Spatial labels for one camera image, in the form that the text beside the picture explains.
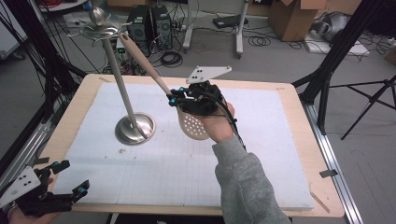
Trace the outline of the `cardboard box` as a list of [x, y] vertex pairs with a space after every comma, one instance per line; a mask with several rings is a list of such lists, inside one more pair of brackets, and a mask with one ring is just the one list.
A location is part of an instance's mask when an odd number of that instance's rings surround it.
[[281, 41], [302, 41], [327, 0], [273, 0], [268, 22]]

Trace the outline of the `metal utensil stand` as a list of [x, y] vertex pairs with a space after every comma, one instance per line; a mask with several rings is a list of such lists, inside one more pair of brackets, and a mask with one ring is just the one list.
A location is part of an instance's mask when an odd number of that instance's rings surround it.
[[81, 21], [78, 35], [82, 35], [95, 45], [101, 42], [108, 59], [111, 75], [114, 77], [120, 92], [120, 97], [126, 110], [126, 115], [117, 122], [114, 128], [116, 139], [125, 146], [138, 146], [146, 143], [156, 131], [156, 123], [152, 116], [146, 113], [135, 113], [121, 75], [118, 61], [110, 40], [118, 38], [122, 24], [110, 20], [100, 7], [91, 7], [88, 19]]

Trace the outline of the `white stand leg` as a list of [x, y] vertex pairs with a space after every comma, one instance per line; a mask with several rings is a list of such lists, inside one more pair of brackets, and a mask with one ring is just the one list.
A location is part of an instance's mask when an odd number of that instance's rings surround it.
[[186, 32], [184, 35], [184, 41], [182, 45], [184, 53], [186, 53], [191, 46], [192, 30], [193, 30], [192, 0], [188, 0], [188, 21], [187, 21]]
[[236, 56], [238, 59], [242, 58], [243, 55], [243, 27], [245, 23], [245, 18], [247, 15], [248, 11], [248, 1], [249, 0], [243, 0], [243, 5], [242, 5], [242, 10], [239, 15], [239, 22], [238, 26], [236, 29], [236, 35], [235, 35], [235, 51], [236, 51]]

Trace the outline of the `black flat device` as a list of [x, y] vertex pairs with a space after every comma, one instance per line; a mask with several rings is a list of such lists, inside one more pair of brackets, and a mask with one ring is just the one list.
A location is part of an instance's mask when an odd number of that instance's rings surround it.
[[215, 18], [212, 20], [213, 24], [219, 29], [228, 28], [228, 27], [238, 27], [240, 25], [240, 21], [241, 21], [240, 15]]

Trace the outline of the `person's right hand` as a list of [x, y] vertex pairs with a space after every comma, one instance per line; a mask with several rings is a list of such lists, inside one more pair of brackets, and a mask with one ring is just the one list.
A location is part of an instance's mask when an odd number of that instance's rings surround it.
[[203, 123], [206, 133], [216, 143], [234, 136], [230, 122], [220, 109], [209, 116], [198, 117], [198, 120]]

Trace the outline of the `black frame post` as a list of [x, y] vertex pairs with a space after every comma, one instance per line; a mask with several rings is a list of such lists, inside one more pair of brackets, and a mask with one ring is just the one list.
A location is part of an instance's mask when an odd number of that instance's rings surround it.
[[361, 0], [350, 21], [336, 38], [320, 66], [311, 74], [292, 82], [295, 88], [306, 84], [304, 91], [299, 94], [299, 98], [307, 105], [312, 105], [320, 94], [317, 125], [322, 134], [326, 134], [325, 119], [333, 73], [355, 45], [366, 26], [373, 20], [381, 7], [389, 1]]
[[62, 95], [71, 98], [79, 84], [72, 74], [85, 77], [87, 73], [64, 59], [52, 44], [42, 22], [39, 20], [29, 0], [0, 0], [0, 7], [7, 6], [28, 39], [35, 47], [35, 52], [21, 40], [21, 35], [6, 17], [0, 13], [0, 22], [11, 35], [21, 44], [34, 65], [36, 72], [45, 79], [44, 104], [40, 107], [43, 119], [47, 120], [54, 114], [54, 103]]

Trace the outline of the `aluminium rail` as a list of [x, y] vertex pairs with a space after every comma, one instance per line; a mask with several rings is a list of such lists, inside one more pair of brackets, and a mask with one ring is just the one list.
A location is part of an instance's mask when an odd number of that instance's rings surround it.
[[332, 179], [332, 182], [337, 191], [337, 195], [343, 205], [345, 216], [349, 224], [364, 224], [361, 218], [361, 213], [353, 199], [353, 196], [349, 190], [346, 179], [339, 165], [339, 162], [332, 149], [330, 140], [326, 134], [320, 131], [317, 125], [318, 112], [313, 105], [302, 104], [304, 112], [308, 118], [311, 129], [318, 142], [319, 149], [322, 157], [327, 166], [327, 173]]
[[50, 122], [39, 122], [35, 127], [22, 131], [21, 137], [11, 146], [16, 152], [10, 154], [8, 165], [0, 174], [0, 189], [13, 180], [26, 165], [33, 165], [40, 158], [50, 140], [54, 126]]

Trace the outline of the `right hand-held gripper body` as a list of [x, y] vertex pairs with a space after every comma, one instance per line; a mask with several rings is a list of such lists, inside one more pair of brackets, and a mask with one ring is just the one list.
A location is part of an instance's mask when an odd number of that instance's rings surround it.
[[199, 66], [197, 65], [186, 79], [189, 85], [185, 88], [186, 96], [178, 96], [180, 109], [183, 112], [207, 116], [217, 109], [217, 102], [222, 102], [223, 97], [219, 87], [210, 83], [210, 79], [222, 76], [232, 71], [231, 66]]

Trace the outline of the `long beige tape strip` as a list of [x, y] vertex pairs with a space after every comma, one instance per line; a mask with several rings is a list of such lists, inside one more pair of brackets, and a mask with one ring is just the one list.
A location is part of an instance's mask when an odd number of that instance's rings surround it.
[[327, 212], [330, 213], [330, 208], [312, 191], [310, 191], [311, 197]]

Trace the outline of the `person's left hand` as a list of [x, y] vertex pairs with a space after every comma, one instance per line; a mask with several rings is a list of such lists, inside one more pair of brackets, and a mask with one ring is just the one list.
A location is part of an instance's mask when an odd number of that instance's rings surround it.
[[50, 224], [60, 213], [49, 213], [42, 217], [26, 216], [22, 210], [15, 206], [7, 212], [8, 224]]

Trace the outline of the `black tripod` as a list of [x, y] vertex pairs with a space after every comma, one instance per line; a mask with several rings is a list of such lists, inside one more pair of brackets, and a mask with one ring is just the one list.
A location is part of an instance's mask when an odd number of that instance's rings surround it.
[[[368, 94], [361, 90], [358, 90], [359, 86], [369, 86], [381, 84], [381, 88], [376, 91], [374, 94]], [[362, 112], [356, 118], [356, 120], [351, 124], [351, 126], [347, 129], [344, 135], [341, 137], [342, 140], [345, 140], [349, 134], [353, 131], [353, 129], [358, 125], [358, 123], [365, 117], [368, 111], [375, 105], [380, 104], [390, 109], [396, 111], [396, 75], [394, 75], [391, 79], [383, 79], [378, 81], [369, 81], [369, 82], [361, 82], [361, 83], [349, 83], [342, 85], [333, 85], [334, 88], [348, 88], [357, 94], [365, 97], [368, 100], [367, 105], [363, 108]], [[391, 90], [391, 95], [393, 99], [393, 104], [386, 103], [380, 99], [380, 97], [387, 91]]]

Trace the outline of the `grey bag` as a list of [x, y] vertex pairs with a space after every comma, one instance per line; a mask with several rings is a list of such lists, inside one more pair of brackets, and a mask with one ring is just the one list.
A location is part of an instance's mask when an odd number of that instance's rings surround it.
[[342, 31], [351, 16], [343, 12], [324, 12], [319, 17], [315, 18], [311, 24], [310, 30], [321, 36], [324, 40], [332, 42], [338, 33]]

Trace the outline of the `white grid mat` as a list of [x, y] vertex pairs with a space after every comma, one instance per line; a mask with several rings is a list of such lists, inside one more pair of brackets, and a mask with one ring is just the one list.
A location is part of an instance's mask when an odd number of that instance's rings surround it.
[[[130, 84], [127, 91], [135, 111], [154, 117], [153, 137], [138, 146], [118, 141], [115, 126], [126, 111], [117, 85], [102, 84], [65, 155], [70, 166], [58, 174], [54, 192], [66, 193], [88, 180], [84, 203], [218, 206], [212, 142], [192, 140], [180, 130], [177, 112], [158, 86]], [[237, 130], [247, 151], [262, 162], [279, 206], [313, 208], [279, 91], [221, 92], [233, 104]]]

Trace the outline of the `white round table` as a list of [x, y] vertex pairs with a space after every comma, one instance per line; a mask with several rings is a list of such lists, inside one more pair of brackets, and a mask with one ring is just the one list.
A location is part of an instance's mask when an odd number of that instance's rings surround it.
[[60, 11], [72, 7], [82, 6], [88, 0], [35, 0], [42, 12]]

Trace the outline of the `beige slotted spoon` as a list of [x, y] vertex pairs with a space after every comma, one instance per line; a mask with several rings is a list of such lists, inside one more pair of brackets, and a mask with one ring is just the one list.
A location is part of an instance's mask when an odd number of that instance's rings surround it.
[[[169, 88], [163, 82], [162, 78], [136, 43], [125, 33], [120, 33], [119, 38], [125, 49], [138, 62], [138, 64], [153, 78], [166, 95], [170, 95], [171, 92]], [[188, 113], [182, 112], [179, 107], [177, 107], [177, 115], [182, 132], [189, 138], [194, 140], [206, 140], [209, 138], [208, 134], [205, 132], [204, 125], [200, 120]]]

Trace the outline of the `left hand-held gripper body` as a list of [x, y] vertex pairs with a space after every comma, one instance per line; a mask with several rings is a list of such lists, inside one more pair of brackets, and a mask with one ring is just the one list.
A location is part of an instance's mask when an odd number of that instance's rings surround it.
[[50, 175], [59, 172], [51, 166], [43, 169], [25, 167], [6, 185], [0, 196], [0, 208], [16, 204], [26, 216], [33, 217], [70, 211], [75, 203], [74, 194], [56, 195], [48, 191]]

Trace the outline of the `white flat board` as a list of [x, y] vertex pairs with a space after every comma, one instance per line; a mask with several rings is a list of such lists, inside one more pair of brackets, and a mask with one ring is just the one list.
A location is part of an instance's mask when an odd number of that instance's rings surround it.
[[[322, 40], [306, 39], [304, 41], [304, 45], [309, 53], [327, 54], [331, 49], [330, 44]], [[368, 56], [370, 52], [360, 41], [357, 41], [349, 50], [348, 54], [355, 56]]]

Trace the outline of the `black computer tower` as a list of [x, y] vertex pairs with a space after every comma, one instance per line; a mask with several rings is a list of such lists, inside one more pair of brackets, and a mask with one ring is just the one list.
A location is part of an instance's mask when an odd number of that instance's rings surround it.
[[128, 16], [129, 37], [136, 43], [146, 57], [151, 55], [149, 45], [152, 41], [152, 25], [147, 5], [133, 5]]
[[171, 18], [165, 6], [151, 8], [154, 34], [158, 50], [168, 50], [173, 47], [171, 33]]

